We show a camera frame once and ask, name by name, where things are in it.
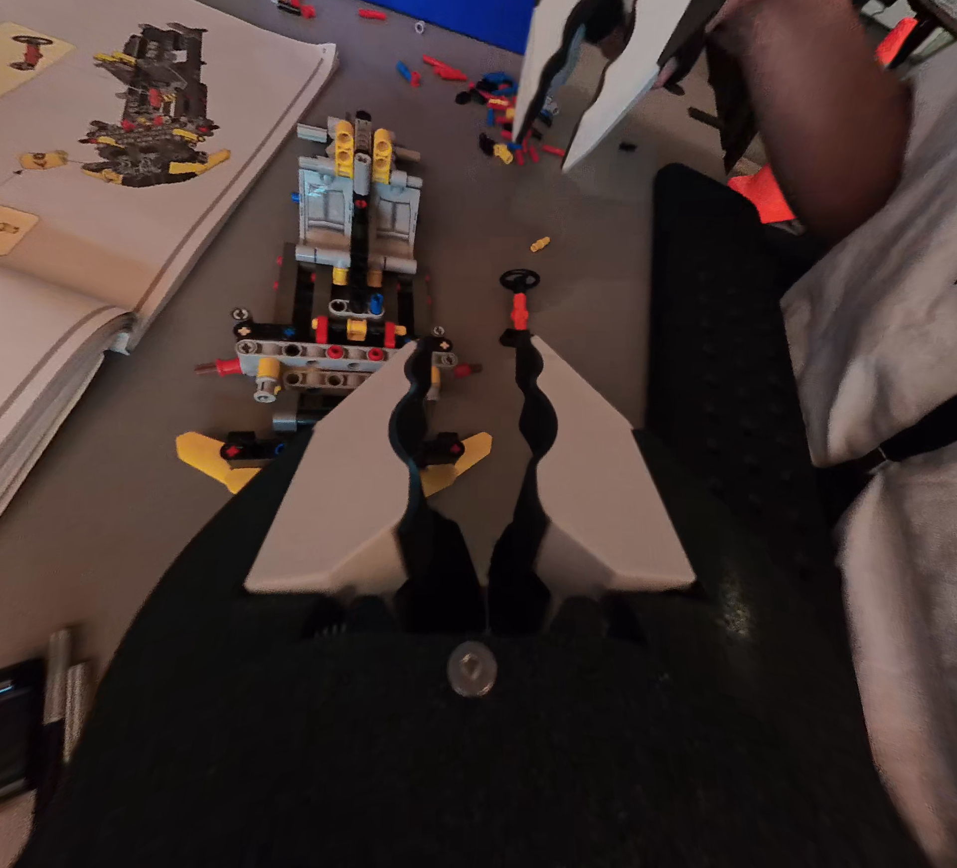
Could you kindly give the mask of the dark flat device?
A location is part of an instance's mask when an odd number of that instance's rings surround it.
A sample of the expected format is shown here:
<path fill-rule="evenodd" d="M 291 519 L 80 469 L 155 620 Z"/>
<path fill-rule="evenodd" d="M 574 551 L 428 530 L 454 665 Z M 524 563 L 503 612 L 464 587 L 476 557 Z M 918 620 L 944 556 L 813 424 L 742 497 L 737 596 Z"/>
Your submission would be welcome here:
<path fill-rule="evenodd" d="M 43 748 L 43 659 L 1 669 L 1 801 L 35 788 Z"/>

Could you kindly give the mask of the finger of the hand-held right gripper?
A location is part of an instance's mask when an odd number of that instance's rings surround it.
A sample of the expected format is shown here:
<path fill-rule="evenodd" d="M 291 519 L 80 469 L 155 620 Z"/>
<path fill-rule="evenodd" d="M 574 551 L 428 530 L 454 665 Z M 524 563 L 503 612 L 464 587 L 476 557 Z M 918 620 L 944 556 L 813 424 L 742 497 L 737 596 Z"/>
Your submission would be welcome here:
<path fill-rule="evenodd" d="M 535 0 L 514 106 L 514 143 L 524 142 L 546 99 L 567 80 L 592 7 L 591 0 Z"/>
<path fill-rule="evenodd" d="M 609 62 L 592 103 L 583 113 L 565 153 L 570 171 L 599 145 L 655 83 L 663 52 L 693 0 L 635 0 L 621 54 Z"/>

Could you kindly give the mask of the person's light clothing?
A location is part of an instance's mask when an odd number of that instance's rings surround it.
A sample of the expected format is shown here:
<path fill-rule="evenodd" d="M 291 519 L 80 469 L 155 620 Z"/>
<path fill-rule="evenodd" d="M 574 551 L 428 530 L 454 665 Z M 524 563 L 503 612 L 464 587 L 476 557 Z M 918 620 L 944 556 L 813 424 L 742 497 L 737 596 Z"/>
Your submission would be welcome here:
<path fill-rule="evenodd" d="M 781 301 L 819 468 L 866 456 L 955 397 L 955 45 L 910 85 L 898 187 Z M 955 866 L 955 443 L 892 456 L 834 533 L 872 753 L 928 860 Z"/>

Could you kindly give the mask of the orange traffic cone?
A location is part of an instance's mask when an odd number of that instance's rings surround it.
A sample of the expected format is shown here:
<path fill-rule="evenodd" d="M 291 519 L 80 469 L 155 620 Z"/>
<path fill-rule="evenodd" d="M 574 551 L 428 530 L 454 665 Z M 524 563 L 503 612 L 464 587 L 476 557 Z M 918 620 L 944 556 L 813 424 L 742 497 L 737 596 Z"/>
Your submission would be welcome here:
<path fill-rule="evenodd" d="M 796 220 L 770 164 L 754 173 L 730 178 L 727 186 L 753 205 L 762 224 L 784 224 Z"/>
<path fill-rule="evenodd" d="M 913 16 L 901 18 L 883 37 L 876 50 L 876 60 L 882 68 L 888 68 L 898 58 L 907 38 L 918 25 Z"/>

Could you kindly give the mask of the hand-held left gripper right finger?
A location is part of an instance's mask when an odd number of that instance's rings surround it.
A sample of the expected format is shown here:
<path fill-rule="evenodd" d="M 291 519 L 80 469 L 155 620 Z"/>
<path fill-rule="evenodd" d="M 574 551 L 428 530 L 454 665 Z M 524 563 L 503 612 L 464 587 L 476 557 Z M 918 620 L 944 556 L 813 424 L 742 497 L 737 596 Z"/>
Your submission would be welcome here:
<path fill-rule="evenodd" d="M 530 460 L 493 552 L 489 589 L 692 586 L 695 572 L 629 420 L 540 337 L 513 350 Z"/>

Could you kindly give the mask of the lego instruction booklet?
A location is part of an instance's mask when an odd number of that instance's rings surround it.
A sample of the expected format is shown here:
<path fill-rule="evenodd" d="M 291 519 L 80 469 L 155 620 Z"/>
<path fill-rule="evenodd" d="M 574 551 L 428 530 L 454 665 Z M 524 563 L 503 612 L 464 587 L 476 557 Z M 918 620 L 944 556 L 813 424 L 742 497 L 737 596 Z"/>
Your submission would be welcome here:
<path fill-rule="evenodd" d="M 335 73 L 195 0 L 1 0 L 1 505 Z"/>

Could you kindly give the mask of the pile of red blue pins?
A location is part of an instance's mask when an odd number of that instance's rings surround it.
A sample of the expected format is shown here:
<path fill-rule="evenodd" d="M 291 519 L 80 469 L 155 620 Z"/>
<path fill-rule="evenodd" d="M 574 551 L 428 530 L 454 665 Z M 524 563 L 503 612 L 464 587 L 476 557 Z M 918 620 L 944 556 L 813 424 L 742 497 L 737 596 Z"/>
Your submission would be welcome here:
<path fill-rule="evenodd" d="M 517 123 L 517 82 L 505 72 L 492 72 L 469 82 L 455 96 L 460 107 L 481 109 L 484 129 L 478 135 L 479 150 L 505 166 L 521 167 L 536 163 L 542 155 L 563 160 L 566 152 L 558 146 L 552 129 L 559 116 L 559 105 L 552 95 L 544 99 L 542 109 L 517 141 L 513 135 Z"/>

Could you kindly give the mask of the person's right forearm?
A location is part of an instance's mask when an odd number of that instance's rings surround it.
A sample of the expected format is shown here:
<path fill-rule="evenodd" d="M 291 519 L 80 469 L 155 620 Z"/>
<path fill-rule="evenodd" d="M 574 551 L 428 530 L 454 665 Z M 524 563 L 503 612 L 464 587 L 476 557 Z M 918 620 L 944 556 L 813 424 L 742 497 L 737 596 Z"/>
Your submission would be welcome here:
<path fill-rule="evenodd" d="M 708 25 L 739 64 L 788 205 L 832 246 L 897 187 L 909 87 L 879 66 L 852 0 L 726 0 Z"/>

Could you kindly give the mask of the lego car chassis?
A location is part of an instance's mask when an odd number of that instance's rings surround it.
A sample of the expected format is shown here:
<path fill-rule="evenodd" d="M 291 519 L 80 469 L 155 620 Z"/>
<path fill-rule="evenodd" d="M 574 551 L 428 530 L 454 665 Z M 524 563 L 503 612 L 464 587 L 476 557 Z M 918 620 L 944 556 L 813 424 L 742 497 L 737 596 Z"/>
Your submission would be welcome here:
<path fill-rule="evenodd" d="M 298 235 L 283 247 L 272 319 L 235 308 L 233 356 L 196 368 L 250 379 L 255 401 L 272 409 L 272 433 L 175 440 L 180 461 L 233 494 L 416 340 L 433 348 L 430 402 L 482 370 L 433 323 L 415 258 L 423 180 L 408 170 L 420 154 L 364 109 L 300 124 L 297 135 L 318 149 L 299 160 Z"/>

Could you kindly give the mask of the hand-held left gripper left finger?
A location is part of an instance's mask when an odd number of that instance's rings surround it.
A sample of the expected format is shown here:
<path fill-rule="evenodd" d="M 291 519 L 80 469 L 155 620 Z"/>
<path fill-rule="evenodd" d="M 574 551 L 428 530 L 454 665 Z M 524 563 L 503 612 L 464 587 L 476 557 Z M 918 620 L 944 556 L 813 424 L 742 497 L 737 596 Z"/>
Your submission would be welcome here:
<path fill-rule="evenodd" d="M 244 583 L 249 593 L 395 593 L 411 475 L 390 422 L 425 340 L 400 349 L 317 423 Z"/>

